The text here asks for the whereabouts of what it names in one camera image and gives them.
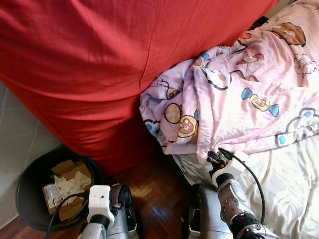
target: red fabric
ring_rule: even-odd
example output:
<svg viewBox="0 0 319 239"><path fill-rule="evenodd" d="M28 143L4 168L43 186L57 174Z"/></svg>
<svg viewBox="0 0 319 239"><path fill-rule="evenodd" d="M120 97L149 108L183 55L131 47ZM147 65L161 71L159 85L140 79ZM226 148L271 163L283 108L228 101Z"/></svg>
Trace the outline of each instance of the red fabric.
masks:
<svg viewBox="0 0 319 239"><path fill-rule="evenodd" d="M74 151L114 174L153 156L139 94L235 39L278 0L2 0L0 79Z"/></svg>

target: pink blanket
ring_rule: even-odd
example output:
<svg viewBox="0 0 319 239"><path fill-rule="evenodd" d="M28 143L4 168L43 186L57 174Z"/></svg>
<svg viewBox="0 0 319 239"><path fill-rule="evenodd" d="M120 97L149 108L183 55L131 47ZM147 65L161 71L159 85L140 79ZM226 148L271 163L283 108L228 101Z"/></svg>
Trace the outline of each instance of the pink blanket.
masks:
<svg viewBox="0 0 319 239"><path fill-rule="evenodd" d="M253 153L319 132L317 0L286 7L245 32L159 75L141 95L147 129L166 154L219 147Z"/></svg>

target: white bed sheet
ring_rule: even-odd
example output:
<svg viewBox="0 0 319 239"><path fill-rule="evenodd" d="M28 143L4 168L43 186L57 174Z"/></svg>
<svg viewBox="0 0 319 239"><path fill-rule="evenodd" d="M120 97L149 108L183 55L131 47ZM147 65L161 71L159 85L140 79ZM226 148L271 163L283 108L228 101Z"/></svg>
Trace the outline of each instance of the white bed sheet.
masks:
<svg viewBox="0 0 319 239"><path fill-rule="evenodd" d="M211 165L200 165L195 154L173 157L190 184L211 183ZM319 135L249 157L265 195L265 225L282 239L318 239ZM253 177L245 171L238 181L260 218L261 199Z"/></svg>

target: black trash bin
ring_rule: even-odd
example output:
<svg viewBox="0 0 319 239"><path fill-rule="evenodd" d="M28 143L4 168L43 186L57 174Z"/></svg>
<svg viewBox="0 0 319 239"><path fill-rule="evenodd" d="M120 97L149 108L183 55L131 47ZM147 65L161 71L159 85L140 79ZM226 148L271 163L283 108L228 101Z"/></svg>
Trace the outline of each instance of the black trash bin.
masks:
<svg viewBox="0 0 319 239"><path fill-rule="evenodd" d="M82 157L70 149L63 147L49 152L33 163L22 174L15 195L16 208L21 220L28 226L46 231L51 216L48 212L42 187L52 183L50 176L53 174L51 168L58 163L71 159L72 161L83 161L92 175L92 185L103 184L103 176L95 162L88 157ZM51 232L61 231L79 224L86 219L88 208L82 212L68 225L56 217L52 223Z"/></svg>

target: bed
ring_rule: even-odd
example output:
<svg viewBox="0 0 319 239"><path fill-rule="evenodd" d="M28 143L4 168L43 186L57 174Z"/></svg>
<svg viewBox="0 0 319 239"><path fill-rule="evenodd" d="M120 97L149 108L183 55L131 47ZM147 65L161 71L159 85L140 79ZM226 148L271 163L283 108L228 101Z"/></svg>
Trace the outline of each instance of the bed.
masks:
<svg viewBox="0 0 319 239"><path fill-rule="evenodd" d="M140 111L190 184L211 183L208 151L243 151L266 198L265 224L283 239L319 237L319 3L300 0L232 47L159 75ZM238 179L260 218L254 179Z"/></svg>

